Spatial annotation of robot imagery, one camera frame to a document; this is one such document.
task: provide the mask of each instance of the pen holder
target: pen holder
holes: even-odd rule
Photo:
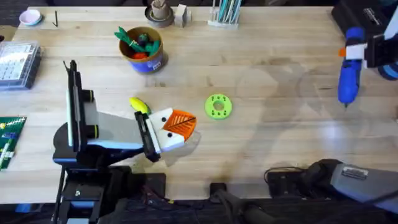
[[[220,0],[219,7],[216,7],[216,0],[213,0],[213,7],[210,9],[210,17],[207,20],[209,26],[237,29],[239,13],[242,0]]]
[[[119,41],[119,49],[123,57],[129,61],[133,69],[139,73],[154,73],[160,70],[165,61],[163,54],[163,41],[160,34],[150,27],[135,27],[127,31],[128,36],[132,40],[137,40],[140,34],[147,34],[150,41],[159,40],[160,46],[154,55],[144,59],[133,59],[135,51],[123,41]]]

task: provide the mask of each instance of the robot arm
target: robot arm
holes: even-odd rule
[[[68,146],[81,165],[106,167],[142,152],[156,162],[161,152],[184,145],[195,129],[194,115],[172,108],[151,115],[137,112],[136,120],[99,113],[93,91],[81,87],[76,62],[72,60],[66,69]],[[57,156],[54,161],[67,164]]]
[[[347,60],[362,60],[363,66],[376,68],[398,60],[398,10],[395,10],[383,35],[376,35],[365,43],[349,44],[345,48]]]
[[[306,188],[326,197],[345,195],[398,213],[398,172],[367,169],[335,159],[313,163],[301,177]]]

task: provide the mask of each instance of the red toy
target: red toy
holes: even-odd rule
[[[135,53],[132,56],[132,59],[140,60],[140,59],[144,59],[146,57],[147,57],[147,54],[145,54],[145,53]]]

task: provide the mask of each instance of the plastic storage box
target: plastic storage box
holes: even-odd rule
[[[0,90],[30,89],[41,60],[37,42],[0,43]]]

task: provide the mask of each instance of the wooden table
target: wooden table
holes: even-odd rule
[[[169,62],[155,75],[133,71],[113,34],[118,26],[147,26],[143,7],[37,9],[43,23],[21,25],[14,37],[44,49],[35,85],[0,93],[1,115],[28,116],[17,156],[0,173],[0,203],[55,201],[60,166],[52,139],[66,120],[62,61],[71,59],[99,111],[133,118],[128,98],[137,96],[154,111],[197,116],[184,148],[155,164],[143,156],[122,162],[134,172],[165,172],[170,198],[206,198],[209,183],[219,181],[240,197],[263,197],[264,170],[322,158],[398,171],[397,83],[364,70],[360,97],[345,111],[336,97],[344,41],[329,7],[244,7],[238,30],[207,26],[209,8],[191,7],[188,27],[159,29]],[[206,116],[213,93],[232,99],[228,119]]]

